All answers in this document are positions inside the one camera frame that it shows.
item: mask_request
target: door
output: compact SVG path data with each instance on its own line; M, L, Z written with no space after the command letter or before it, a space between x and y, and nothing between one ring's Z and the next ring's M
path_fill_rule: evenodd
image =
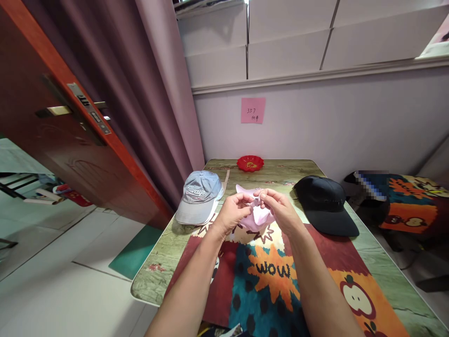
M164 200L19 0L0 0L0 132L95 205L168 223Z

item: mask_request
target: person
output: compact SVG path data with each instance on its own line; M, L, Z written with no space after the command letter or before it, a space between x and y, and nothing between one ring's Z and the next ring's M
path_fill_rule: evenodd
M279 228L288 236L296 270L301 270L297 272L297 281L310 335L364 336L288 198L272 189L254 193L255 197L259 195L261 207L271 210ZM162 302L146 337L197 335L221 244L240 220L251 214L248 204L253 200L243 193L226 198L217 219Z

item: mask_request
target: red plate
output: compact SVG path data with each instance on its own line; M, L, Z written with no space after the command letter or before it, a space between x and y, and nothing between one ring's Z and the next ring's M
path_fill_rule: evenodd
M237 166L245 172L259 171L263 166L263 159L258 156L243 156L237 160Z

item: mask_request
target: pink sticky note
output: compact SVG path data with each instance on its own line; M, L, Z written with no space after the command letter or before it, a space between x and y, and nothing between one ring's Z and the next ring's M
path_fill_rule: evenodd
M242 123L263 123L265 114L265 102L262 98L242 98Z

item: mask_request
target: light blue baseball cap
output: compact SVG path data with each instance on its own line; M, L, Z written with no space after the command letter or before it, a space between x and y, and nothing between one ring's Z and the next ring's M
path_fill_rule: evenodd
M209 171L192 172L185 184L176 220L182 224L204 223L224 194L220 178Z

